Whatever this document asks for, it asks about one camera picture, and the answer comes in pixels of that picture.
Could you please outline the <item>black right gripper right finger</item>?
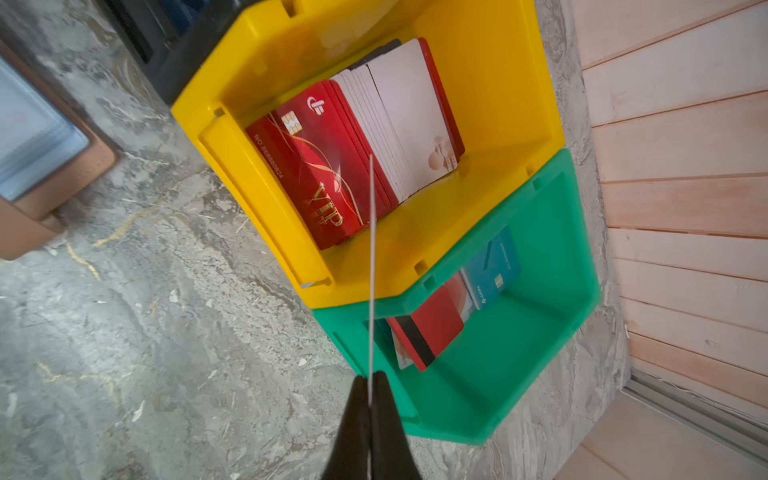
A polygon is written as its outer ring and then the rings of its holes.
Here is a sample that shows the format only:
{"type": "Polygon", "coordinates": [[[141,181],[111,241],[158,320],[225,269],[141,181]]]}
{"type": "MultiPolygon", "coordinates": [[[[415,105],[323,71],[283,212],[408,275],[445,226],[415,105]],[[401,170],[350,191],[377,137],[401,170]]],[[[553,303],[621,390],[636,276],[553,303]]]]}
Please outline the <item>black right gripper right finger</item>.
{"type": "Polygon", "coordinates": [[[384,372],[378,371],[372,375],[369,394],[371,478],[421,480],[384,372]]]}

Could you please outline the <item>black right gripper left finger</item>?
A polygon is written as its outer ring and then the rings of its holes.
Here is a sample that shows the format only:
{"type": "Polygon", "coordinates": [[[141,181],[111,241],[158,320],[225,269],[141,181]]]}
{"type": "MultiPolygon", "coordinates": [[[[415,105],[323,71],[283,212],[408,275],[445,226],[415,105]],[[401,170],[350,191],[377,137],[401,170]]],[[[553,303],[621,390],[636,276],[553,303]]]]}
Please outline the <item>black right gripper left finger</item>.
{"type": "Polygon", "coordinates": [[[368,479],[370,447],[367,379],[357,376],[353,380],[336,440],[321,479],[368,479]]]}

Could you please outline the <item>red credit card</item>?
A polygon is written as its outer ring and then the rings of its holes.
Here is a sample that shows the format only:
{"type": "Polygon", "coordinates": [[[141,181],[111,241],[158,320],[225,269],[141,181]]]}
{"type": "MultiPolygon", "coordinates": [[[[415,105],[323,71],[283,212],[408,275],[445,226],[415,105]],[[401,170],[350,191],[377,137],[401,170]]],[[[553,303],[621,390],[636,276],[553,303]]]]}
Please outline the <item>red credit card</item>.
{"type": "Polygon", "coordinates": [[[373,404],[374,394],[374,338],[375,338],[375,271],[376,271],[376,189],[374,154],[369,154],[369,300],[368,300],[368,378],[367,378],[367,402],[370,408],[373,404]]]}

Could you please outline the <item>tan leather card holder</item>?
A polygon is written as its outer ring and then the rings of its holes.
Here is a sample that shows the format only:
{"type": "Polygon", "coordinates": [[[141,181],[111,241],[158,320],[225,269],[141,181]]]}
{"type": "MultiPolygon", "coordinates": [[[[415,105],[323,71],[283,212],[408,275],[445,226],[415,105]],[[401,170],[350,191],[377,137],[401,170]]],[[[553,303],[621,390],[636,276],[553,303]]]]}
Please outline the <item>tan leather card holder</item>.
{"type": "Polygon", "coordinates": [[[1,258],[64,231],[53,215],[116,162],[117,153],[56,91],[1,45],[1,258]]]}

